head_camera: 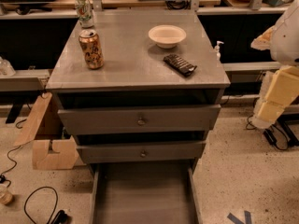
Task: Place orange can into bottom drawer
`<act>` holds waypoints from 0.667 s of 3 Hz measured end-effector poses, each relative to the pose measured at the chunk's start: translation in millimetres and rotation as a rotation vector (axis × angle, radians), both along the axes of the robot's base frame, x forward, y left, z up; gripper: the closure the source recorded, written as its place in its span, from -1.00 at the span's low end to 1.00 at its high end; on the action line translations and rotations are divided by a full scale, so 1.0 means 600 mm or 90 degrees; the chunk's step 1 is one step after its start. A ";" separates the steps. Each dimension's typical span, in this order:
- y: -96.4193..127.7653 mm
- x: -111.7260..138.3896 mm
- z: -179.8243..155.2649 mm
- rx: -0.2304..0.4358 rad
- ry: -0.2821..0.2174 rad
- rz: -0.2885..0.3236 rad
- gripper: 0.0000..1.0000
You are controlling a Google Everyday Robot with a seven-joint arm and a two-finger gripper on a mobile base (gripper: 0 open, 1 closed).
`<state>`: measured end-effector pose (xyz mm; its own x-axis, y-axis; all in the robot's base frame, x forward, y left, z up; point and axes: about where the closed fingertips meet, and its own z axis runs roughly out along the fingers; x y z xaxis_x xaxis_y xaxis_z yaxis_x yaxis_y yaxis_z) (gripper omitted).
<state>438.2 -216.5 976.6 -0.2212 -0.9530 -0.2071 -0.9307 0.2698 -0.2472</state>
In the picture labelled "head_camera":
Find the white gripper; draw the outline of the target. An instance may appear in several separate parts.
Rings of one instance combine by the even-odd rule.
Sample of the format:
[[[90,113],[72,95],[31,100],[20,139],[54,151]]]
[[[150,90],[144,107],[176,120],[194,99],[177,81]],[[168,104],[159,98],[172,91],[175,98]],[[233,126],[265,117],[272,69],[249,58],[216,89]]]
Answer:
[[[267,71],[253,110],[252,124],[258,129],[269,128],[298,96],[297,66],[283,65],[276,72]]]

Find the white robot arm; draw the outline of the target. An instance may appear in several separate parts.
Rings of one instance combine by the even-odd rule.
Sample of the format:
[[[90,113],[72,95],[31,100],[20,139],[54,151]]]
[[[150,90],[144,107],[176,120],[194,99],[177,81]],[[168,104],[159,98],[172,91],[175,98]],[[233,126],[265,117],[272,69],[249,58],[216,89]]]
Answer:
[[[252,124],[258,129],[273,125],[299,96],[299,0],[294,0],[269,34],[271,58],[281,64],[263,78]]]

